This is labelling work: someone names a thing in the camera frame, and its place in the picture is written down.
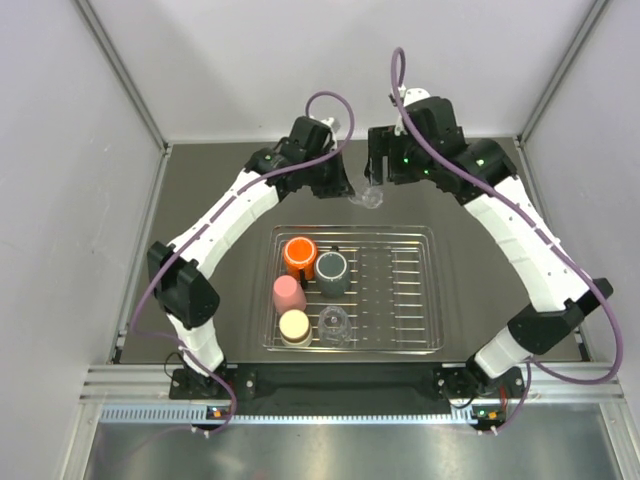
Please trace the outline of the clear plastic cup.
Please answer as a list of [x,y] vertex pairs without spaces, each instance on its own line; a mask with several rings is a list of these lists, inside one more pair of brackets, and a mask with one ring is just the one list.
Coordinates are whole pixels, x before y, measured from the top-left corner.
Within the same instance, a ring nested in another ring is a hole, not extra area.
[[374,210],[382,205],[384,193],[379,187],[366,187],[362,191],[355,191],[349,201],[358,207]]
[[319,342],[324,347],[344,348],[352,339],[351,321],[339,306],[327,306],[319,313],[317,331]]

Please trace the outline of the orange mug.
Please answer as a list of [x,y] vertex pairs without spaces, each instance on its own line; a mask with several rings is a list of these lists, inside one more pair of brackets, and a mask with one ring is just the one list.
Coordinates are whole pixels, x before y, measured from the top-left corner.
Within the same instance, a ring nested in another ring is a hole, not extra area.
[[296,236],[283,248],[282,258],[286,273],[296,279],[303,289],[314,278],[314,266],[318,257],[316,243],[309,237]]

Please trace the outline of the dark grey ceramic mug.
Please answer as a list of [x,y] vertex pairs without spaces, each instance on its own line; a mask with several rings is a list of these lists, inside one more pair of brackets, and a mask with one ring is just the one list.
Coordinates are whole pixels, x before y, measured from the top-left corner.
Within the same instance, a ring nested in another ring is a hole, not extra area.
[[322,253],[314,265],[314,275],[317,287],[325,297],[340,297],[350,288],[350,267],[346,257],[338,251]]

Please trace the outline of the pink plastic cup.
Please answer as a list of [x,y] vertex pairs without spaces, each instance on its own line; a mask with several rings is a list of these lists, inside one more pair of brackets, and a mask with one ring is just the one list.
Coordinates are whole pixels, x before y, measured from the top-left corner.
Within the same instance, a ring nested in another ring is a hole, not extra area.
[[307,305],[301,285],[290,275],[282,275],[274,281],[272,299],[276,312],[280,315],[289,310],[304,311]]

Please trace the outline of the steel cup with sleeve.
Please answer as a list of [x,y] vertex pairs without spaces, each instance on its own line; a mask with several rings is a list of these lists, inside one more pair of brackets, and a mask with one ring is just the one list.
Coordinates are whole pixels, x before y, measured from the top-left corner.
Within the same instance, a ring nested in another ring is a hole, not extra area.
[[312,326],[302,310],[286,311],[278,323],[281,342],[287,347],[308,347],[312,342]]

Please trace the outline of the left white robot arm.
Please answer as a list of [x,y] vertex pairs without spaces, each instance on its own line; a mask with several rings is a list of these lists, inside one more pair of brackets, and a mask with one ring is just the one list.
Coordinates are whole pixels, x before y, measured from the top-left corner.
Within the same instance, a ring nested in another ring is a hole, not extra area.
[[301,116],[273,147],[252,154],[223,196],[184,233],[147,252],[153,295],[167,315],[178,348],[205,397],[225,388],[224,354],[213,317],[220,296],[210,283],[234,243],[263,214],[303,187],[317,198],[352,195],[336,140],[335,119]]

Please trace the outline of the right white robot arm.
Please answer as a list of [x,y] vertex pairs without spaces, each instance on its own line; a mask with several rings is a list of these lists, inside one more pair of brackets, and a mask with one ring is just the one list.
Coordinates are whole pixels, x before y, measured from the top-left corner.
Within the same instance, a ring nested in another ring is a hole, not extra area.
[[451,194],[493,238],[528,294],[528,305],[466,362],[469,389],[490,396],[508,370],[547,353],[605,307],[613,288],[566,254],[500,144],[465,139],[449,100],[420,88],[390,99],[399,118],[394,125],[369,129],[367,180],[373,185],[427,180]]

